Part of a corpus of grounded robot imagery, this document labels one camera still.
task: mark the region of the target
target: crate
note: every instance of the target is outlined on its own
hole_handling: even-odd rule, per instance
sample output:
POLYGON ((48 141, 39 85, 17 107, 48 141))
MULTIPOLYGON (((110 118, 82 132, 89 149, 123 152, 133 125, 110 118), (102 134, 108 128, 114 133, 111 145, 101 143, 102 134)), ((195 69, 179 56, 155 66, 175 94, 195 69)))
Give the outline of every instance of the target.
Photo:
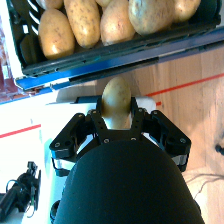
POLYGON ((38 23, 43 10, 35 0, 7 0, 10 24, 22 72, 27 77, 66 71, 136 52, 153 49, 196 35, 204 35, 221 22, 221 0, 201 0, 196 14, 187 23, 175 25, 170 30, 133 40, 103 46, 99 41, 93 49, 83 49, 76 44, 75 53, 56 60, 47 60, 39 46, 38 23))

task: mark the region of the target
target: potato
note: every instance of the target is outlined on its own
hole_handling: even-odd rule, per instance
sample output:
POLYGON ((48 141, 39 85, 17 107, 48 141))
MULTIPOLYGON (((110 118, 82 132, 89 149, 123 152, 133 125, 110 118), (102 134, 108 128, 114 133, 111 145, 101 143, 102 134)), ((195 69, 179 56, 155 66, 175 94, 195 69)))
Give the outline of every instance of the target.
POLYGON ((173 22, 174 2, 173 0, 130 0, 129 18, 140 35, 167 29, 173 22))
POLYGON ((43 9, 60 9, 63 5, 63 0, 36 0, 38 5, 43 9))
POLYGON ((110 2, 103 13, 100 31, 105 46, 133 38, 135 30, 128 17, 127 0, 113 0, 110 2))
POLYGON ((40 20, 39 42, 47 59, 73 54, 75 38, 67 17, 57 9, 46 10, 40 20))
POLYGON ((73 33, 80 46, 93 47, 100 39, 100 14, 95 0, 64 0, 73 33))
POLYGON ((197 11, 200 3, 201 0, 174 0, 174 23, 181 23, 189 20, 197 11))
POLYGON ((96 2, 103 8, 107 7, 112 0, 96 0, 96 2))
POLYGON ((108 82, 102 95, 102 117, 109 129, 130 128, 131 90, 122 77, 108 82))

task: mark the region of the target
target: metal screw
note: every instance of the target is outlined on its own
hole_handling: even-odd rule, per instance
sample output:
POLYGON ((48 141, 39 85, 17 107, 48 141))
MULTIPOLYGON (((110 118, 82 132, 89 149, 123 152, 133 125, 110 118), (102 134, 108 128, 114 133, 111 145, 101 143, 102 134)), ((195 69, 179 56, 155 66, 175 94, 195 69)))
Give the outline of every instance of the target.
POLYGON ((61 145, 60 142, 57 142, 57 143, 54 145, 54 147, 55 147, 55 148, 58 148, 60 145, 61 145))
POLYGON ((180 142, 182 142, 182 143, 186 143, 186 139, 181 138, 181 139, 180 139, 180 142))
POLYGON ((109 143, 110 140, 108 138, 104 139, 104 143, 109 143))
POLYGON ((88 111, 88 114, 91 114, 91 113, 92 113, 92 111, 93 111, 93 110, 89 110, 89 111, 88 111))

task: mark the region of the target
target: black cable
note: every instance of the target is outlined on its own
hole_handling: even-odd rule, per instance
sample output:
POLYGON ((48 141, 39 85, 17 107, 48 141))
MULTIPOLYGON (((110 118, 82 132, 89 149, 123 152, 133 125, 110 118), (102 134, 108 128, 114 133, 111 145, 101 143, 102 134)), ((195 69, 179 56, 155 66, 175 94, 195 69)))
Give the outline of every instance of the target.
POLYGON ((33 205, 33 213, 32 213, 32 215, 31 216, 27 216, 27 218, 32 218, 33 217, 33 215, 34 215, 34 212, 35 212, 35 204, 36 204, 36 202, 34 201, 34 205, 33 205))
POLYGON ((18 184, 20 187, 23 187, 22 184, 19 183, 17 180, 9 180, 8 183, 6 184, 6 193, 8 192, 9 183, 12 181, 18 184))
POLYGON ((224 148, 222 148, 221 145, 217 144, 217 145, 215 146, 215 150, 216 150, 216 152, 219 152, 219 153, 221 153, 221 155, 224 156, 224 148))
POLYGON ((206 184, 208 184, 208 183, 210 183, 210 182, 215 182, 215 181, 217 181, 217 180, 224 180, 224 178, 223 177, 219 177, 219 178, 216 178, 216 179, 213 179, 213 180, 207 180, 207 181, 205 181, 203 184, 202 184, 202 186, 201 186, 201 189, 198 191, 198 193, 194 196, 194 200, 195 200, 195 198, 198 196, 198 194, 200 194, 201 192, 202 192, 202 190, 203 190, 203 188, 204 188, 204 186, 206 185, 206 184))
POLYGON ((198 177, 201 177, 201 176, 224 178, 224 175, 222 175, 222 174, 201 173, 201 174, 198 174, 195 177, 191 178, 190 180, 186 181, 186 184, 188 184, 189 182, 191 182, 191 181, 193 181, 193 180, 195 180, 195 179, 197 179, 198 177))
POLYGON ((30 206, 31 206, 31 202, 29 203, 28 208, 26 209, 25 213, 27 213, 29 211, 30 206))

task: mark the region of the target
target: red tape line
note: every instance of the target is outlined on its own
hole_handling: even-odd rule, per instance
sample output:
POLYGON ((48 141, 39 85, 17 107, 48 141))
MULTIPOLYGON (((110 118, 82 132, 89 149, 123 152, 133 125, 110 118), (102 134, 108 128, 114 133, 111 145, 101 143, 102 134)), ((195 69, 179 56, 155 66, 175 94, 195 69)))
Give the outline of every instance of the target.
POLYGON ((33 130, 33 129, 37 129, 37 128, 40 128, 40 127, 41 127, 41 124, 38 124, 38 125, 34 125, 34 126, 31 126, 31 127, 28 127, 28 128, 23 128, 23 129, 20 129, 20 130, 17 130, 17 131, 8 132, 8 133, 0 135, 0 138, 5 138, 5 137, 11 136, 11 135, 16 135, 16 134, 26 132, 26 131, 30 131, 30 130, 33 130))
POLYGON ((197 81, 194 81, 194 82, 188 82, 188 83, 185 83, 185 84, 182 84, 182 85, 179 85, 179 86, 174 86, 174 87, 171 87, 171 88, 168 88, 168 89, 163 89, 163 90, 160 90, 160 91, 157 91, 157 92, 154 92, 154 93, 149 93, 146 96, 155 96, 155 95, 159 95, 159 94, 162 94, 162 93, 167 93, 167 92, 170 92, 170 91, 174 91, 174 90, 177 90, 177 89, 182 89, 184 87, 196 85, 196 84, 199 84, 199 83, 208 82, 208 81, 213 80, 213 79, 219 79, 219 78, 222 78, 222 77, 224 77, 224 73, 219 74, 219 75, 215 75, 215 76, 211 76, 211 77, 208 77, 208 78, 200 79, 200 80, 197 80, 197 81))
POLYGON ((156 103, 156 106, 158 107, 158 106, 161 106, 162 105, 162 102, 157 102, 156 103))

